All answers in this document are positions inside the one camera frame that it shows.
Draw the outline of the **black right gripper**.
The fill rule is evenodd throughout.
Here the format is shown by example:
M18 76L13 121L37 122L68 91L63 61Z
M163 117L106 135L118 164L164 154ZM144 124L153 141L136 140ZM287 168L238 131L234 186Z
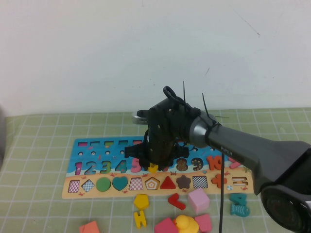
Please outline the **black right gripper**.
M189 136L185 131L189 128L185 103L165 99L145 114L148 130L143 142L125 147L124 157L139 159L144 171L148 170L150 163L158 165L158 171L162 171L171 167L175 159L188 158L189 148L178 143L179 140L186 142Z

